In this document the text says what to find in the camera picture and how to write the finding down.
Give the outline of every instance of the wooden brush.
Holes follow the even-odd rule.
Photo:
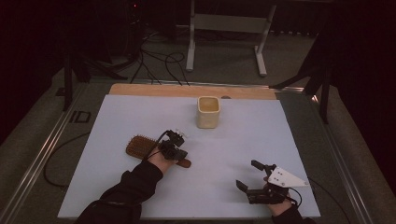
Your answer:
[[[138,158],[139,160],[143,160],[154,145],[154,139],[143,135],[137,135],[129,142],[126,147],[126,153],[132,157]],[[191,166],[191,161],[183,159],[178,161],[176,164],[184,168],[189,168]]]

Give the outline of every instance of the brush bristles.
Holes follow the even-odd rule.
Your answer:
[[[143,135],[137,135],[129,142],[126,153],[130,156],[136,157],[140,160],[149,153],[151,148],[155,145],[155,141]]]

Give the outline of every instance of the white tabletop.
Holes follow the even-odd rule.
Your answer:
[[[279,167],[307,180],[283,108],[277,100],[221,99],[219,126],[198,129],[196,98],[108,95],[81,155],[58,217],[76,218],[92,201],[120,182],[140,160],[125,148],[137,134],[157,139],[166,130],[188,137],[191,168],[172,167],[156,193],[143,203],[143,219],[217,219],[269,217],[265,205],[249,204],[235,180],[250,189],[263,186],[265,172],[251,160]],[[319,217],[311,188],[295,188],[304,217]],[[294,191],[291,197],[299,200]]]

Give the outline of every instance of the wire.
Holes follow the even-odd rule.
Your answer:
[[[183,70],[183,68],[181,67],[181,64],[180,64],[180,62],[182,62],[182,61],[185,59],[185,56],[184,56],[183,53],[180,53],[180,52],[173,52],[173,53],[170,53],[170,54],[162,54],[162,53],[153,52],[153,51],[149,51],[149,50],[145,50],[145,49],[142,49],[142,52],[146,53],[148,56],[150,56],[150,57],[152,57],[152,58],[154,58],[154,59],[157,59],[157,60],[159,60],[159,61],[161,61],[161,62],[164,62],[164,63],[165,63],[165,68],[166,68],[166,71],[168,72],[168,74],[169,74],[175,81],[177,81],[178,84],[179,84],[180,86],[182,86],[183,84],[181,84],[181,82],[180,82],[180,81],[177,79],[177,77],[170,71],[170,69],[169,69],[169,67],[168,67],[168,64],[169,64],[169,63],[177,63],[178,67],[180,68],[180,71],[181,71],[181,74],[182,74],[184,80],[186,81],[187,85],[190,86],[190,83],[189,83],[189,81],[187,80],[186,75],[185,75],[185,73],[184,73],[184,70]],[[162,59],[162,58],[160,58],[160,57],[157,57],[155,54],[161,55],[161,56],[165,57],[165,59]],[[181,55],[181,59],[176,59],[175,57],[173,57],[173,55]]]
[[[335,200],[335,198],[330,194],[330,192],[328,190],[326,190],[323,186],[321,186],[318,182],[313,180],[312,178],[308,177],[308,179],[310,181],[314,182],[316,185],[318,185],[321,189],[323,189],[332,198],[332,200],[338,205],[338,207],[340,207],[341,211],[344,213],[347,223],[350,224],[351,222],[350,222],[349,216],[347,215],[347,212],[344,210],[343,206],[341,206],[341,204],[339,202],[337,202],[337,200]]]
[[[158,80],[158,78],[156,78],[156,77],[149,71],[149,68],[146,66],[146,64],[143,63],[143,62],[142,62],[142,64],[143,64],[143,66],[146,68],[146,70],[147,70],[147,72],[148,72],[148,73],[147,73],[147,76],[148,76],[148,78],[151,79],[151,85],[153,84],[154,79],[157,80],[157,82],[158,82],[160,85],[162,85],[161,81]]]
[[[300,202],[297,205],[297,207],[300,207],[301,203],[303,202],[303,197],[301,196],[300,192],[297,191],[296,189],[290,188],[292,189],[294,192],[296,192],[298,194],[298,196],[300,197]]]
[[[90,133],[91,133],[91,132],[83,133],[83,134],[81,134],[81,135],[79,135],[79,136],[77,136],[77,137],[74,137],[74,138],[72,138],[72,139],[70,139],[70,140],[67,140],[66,142],[60,144],[58,147],[56,147],[55,149],[52,150],[52,152],[50,153],[49,158],[47,159],[46,163],[44,164],[44,168],[43,168],[43,176],[44,176],[44,179],[45,179],[49,184],[51,184],[52,186],[55,186],[55,187],[62,188],[62,189],[66,189],[67,187],[69,187],[68,185],[62,185],[62,184],[57,184],[57,183],[55,183],[55,182],[52,182],[52,181],[47,177],[47,166],[48,166],[48,164],[49,164],[49,162],[50,162],[50,159],[51,159],[52,156],[55,154],[55,152],[57,152],[59,149],[61,149],[62,147],[66,146],[67,144],[69,144],[69,143],[71,143],[71,142],[73,142],[73,141],[75,141],[75,140],[77,140],[77,139],[79,139],[79,138],[81,138],[81,137],[83,137],[83,136],[85,136],[85,135],[88,135],[88,134],[90,134]]]
[[[161,151],[157,151],[157,152],[155,152],[155,153],[149,155],[148,159],[149,159],[150,157],[154,156],[155,154],[159,153],[159,152],[161,152]]]
[[[136,69],[136,71],[132,75],[131,81],[129,83],[133,83],[134,82],[134,79],[136,78],[137,74],[139,73],[140,69],[142,68],[142,65],[143,65],[143,54],[139,51],[139,55],[142,58],[141,62],[139,64],[139,67]]]
[[[165,131],[165,132],[163,132],[163,134],[161,134],[161,136],[157,139],[157,141],[155,142],[155,144],[152,145],[152,147],[151,147],[151,149],[149,150],[148,154],[143,158],[142,161],[146,161],[146,160],[150,157],[149,154],[152,152],[152,150],[154,150],[154,148],[155,148],[156,146],[158,146],[158,144],[160,143],[161,139],[163,139],[163,136],[164,136],[167,132],[168,132],[168,131]]]

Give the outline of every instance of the metal stand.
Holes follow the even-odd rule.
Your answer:
[[[256,33],[262,34],[262,41],[260,42],[260,45],[254,47],[257,65],[259,67],[259,75],[261,77],[266,77],[267,71],[265,69],[264,59],[262,57],[262,49],[264,48],[264,43],[268,36],[275,10],[276,6],[271,6],[270,12],[266,19],[195,14],[195,0],[191,0],[190,44],[189,52],[187,54],[186,70],[189,72],[193,70],[195,54],[195,29]]]

